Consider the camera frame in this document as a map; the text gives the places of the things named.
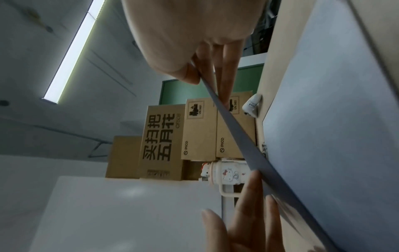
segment white bottle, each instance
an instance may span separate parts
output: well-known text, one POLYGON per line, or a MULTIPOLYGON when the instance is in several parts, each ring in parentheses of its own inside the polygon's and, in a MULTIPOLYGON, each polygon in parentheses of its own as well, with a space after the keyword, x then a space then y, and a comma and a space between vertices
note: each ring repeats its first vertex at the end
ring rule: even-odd
POLYGON ((222 185, 245 183, 250 173, 251 170, 244 161, 218 161, 202 164, 201 177, 208 178, 211 185, 218 184, 222 196, 239 197, 239 193, 225 193, 222 185))

